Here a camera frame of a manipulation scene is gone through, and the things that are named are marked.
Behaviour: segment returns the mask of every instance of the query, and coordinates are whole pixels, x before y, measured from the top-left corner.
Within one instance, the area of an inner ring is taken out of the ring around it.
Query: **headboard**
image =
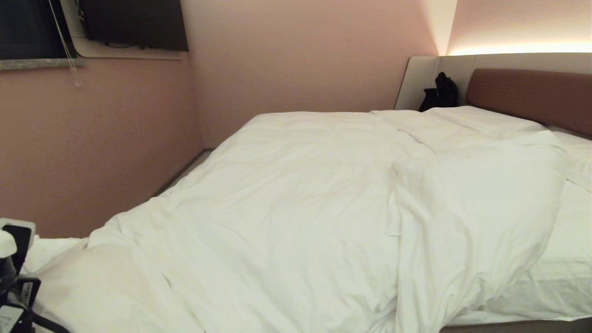
[[[592,75],[476,69],[466,103],[592,136]]]

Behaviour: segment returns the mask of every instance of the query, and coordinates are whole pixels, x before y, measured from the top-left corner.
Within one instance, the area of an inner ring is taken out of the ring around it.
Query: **wall-mounted tv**
[[[76,0],[87,38],[188,51],[180,0]]]

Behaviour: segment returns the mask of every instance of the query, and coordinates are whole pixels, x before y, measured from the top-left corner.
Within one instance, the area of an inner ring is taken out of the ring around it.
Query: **white pillow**
[[[553,131],[570,159],[568,179],[592,192],[592,140]]]
[[[535,121],[471,106],[437,107],[431,108],[425,113],[494,137],[502,137],[504,134],[512,132],[537,132],[546,129],[545,126]]]

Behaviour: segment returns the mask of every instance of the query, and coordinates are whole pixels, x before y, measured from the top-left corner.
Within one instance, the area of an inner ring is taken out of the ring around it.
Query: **wall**
[[[0,72],[0,216],[86,236],[148,199],[201,149],[189,63],[89,60]]]
[[[438,54],[425,4],[184,0],[205,144],[260,113],[393,108],[408,59]]]
[[[592,52],[590,0],[458,0],[449,55]]]

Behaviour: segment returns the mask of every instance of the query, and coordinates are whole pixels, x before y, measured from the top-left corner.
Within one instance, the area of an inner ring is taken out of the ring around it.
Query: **black bag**
[[[424,89],[426,98],[423,100],[419,112],[424,112],[433,107],[457,107],[458,88],[453,80],[440,72],[436,78],[436,88]]]

